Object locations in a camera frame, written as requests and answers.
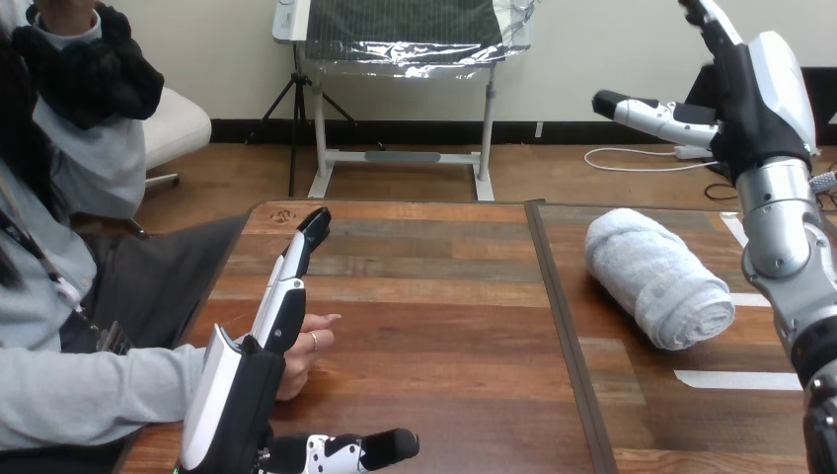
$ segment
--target rolled towel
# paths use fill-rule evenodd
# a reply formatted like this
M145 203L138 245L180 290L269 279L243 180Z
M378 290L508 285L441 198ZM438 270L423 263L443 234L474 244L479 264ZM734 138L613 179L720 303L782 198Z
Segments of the rolled towel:
M587 269L660 349L678 351L732 324L729 287L658 222L614 209L587 230Z

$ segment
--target white stand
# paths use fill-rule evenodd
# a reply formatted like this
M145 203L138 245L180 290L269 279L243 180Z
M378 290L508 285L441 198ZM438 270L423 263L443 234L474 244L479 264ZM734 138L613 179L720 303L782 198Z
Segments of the white stand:
M495 200L492 177L489 173L489 157L492 148L492 126L494 125L495 66L490 68L489 84L486 86L486 112L483 117L483 144L479 152L471 154L445 154L409 151L338 151L326 148L326 121L323 118L323 88L314 86L314 131L317 136L317 176L311 184L308 198L324 198L329 181L340 162L358 163L438 163L443 165L469 165L474 170L474 184L477 200Z

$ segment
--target gray sweater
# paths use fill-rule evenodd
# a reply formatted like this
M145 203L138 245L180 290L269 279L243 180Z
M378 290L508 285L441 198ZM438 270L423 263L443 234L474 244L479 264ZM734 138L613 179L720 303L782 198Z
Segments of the gray sweater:
M0 0L4 30L26 23L29 3ZM74 39L44 34L56 47L64 47L71 40L98 38L101 31L97 19L92 30ZM82 131L43 101L34 117L52 142L53 180L70 211L133 215L145 189L141 122L113 117ZM0 186L21 211L17 223L85 294L96 266L84 242L65 222L52 218L2 157ZM15 216L2 194L0 207ZM0 286L0 450L101 444L149 423L184 418L203 369L203 349L62 354L58 329L69 317L69 308L58 300L38 261L5 232L0 232L0 248L25 283L16 290Z

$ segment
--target black cloth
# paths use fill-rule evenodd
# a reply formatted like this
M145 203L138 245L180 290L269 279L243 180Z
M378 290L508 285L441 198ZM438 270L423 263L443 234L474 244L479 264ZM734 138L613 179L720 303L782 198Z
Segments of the black cloth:
M494 0L311 1L310 59L452 64L502 50Z
M165 79L142 57L127 17L101 2L102 37L58 50L33 27L12 32L38 94L61 117L87 130L116 114L145 120L160 104ZM27 11L34 20L37 6Z
M101 327L118 321L138 347L173 348L244 221L236 216L148 239L82 235L97 266L84 300L90 318ZM60 335L64 353L95 351L96 336L80 318L67 320ZM106 474L124 445L120 439L104 446L2 453L0 473Z

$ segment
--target lanyard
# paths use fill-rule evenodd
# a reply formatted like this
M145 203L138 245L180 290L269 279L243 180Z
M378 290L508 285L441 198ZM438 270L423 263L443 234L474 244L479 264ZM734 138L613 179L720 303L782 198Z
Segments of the lanyard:
M38 259L38 263L40 263L40 266L55 285L55 290L58 293L58 298L61 302L84 317L84 309L81 307L81 294L76 287L70 284L66 278L61 276L61 273L55 265L49 261L43 253L43 250L41 250L38 246L38 243L35 242L32 235L21 229L21 227L18 226L18 224L16 224L2 208L0 208L0 227L3 228L6 235L17 242L17 244L23 247L24 250L32 254L33 257Z
M9 202L12 209L20 218L21 212L18 211L17 203L3 187L2 176L0 176L0 195L3 195L3 197L6 198L6 201ZM23 247L24 250L38 259L40 266L55 286L58 299L60 299L62 303L66 304L72 310L72 314L70 316L73 314L78 315L87 327L96 334L97 351L109 351L117 355L124 355L127 354L131 348L133 348L133 343L124 333L117 321L113 321L110 328L103 331L87 317L87 312L81 305L82 296L78 289L70 284L70 282L61 275L61 272L58 271L55 265L49 261L49 258L47 258L43 250L40 249L38 242L35 241L32 234L16 224L9 214L7 214L1 207L0 228L2 228L6 235L8 235L18 245Z

